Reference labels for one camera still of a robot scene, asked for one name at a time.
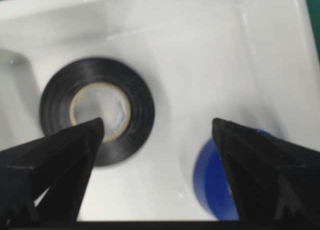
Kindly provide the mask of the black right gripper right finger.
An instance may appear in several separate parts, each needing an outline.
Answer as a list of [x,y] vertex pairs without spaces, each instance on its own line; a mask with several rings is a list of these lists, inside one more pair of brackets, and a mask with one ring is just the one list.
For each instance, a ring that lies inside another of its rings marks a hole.
[[241,220],[320,220],[320,153],[215,118],[212,137]]

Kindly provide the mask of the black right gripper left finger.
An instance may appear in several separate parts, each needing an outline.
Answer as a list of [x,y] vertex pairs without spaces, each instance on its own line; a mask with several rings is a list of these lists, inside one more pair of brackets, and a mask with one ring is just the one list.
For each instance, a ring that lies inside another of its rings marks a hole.
[[104,136],[100,118],[0,153],[0,220],[75,221]]

